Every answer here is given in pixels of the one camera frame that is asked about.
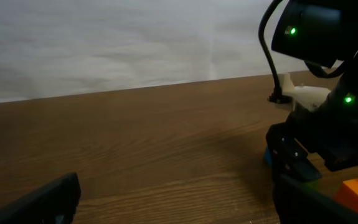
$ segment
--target white wall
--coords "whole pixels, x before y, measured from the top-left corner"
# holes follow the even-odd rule
[[[0,0],[0,102],[270,73],[257,38],[269,4]],[[305,69],[274,59],[279,72]]]

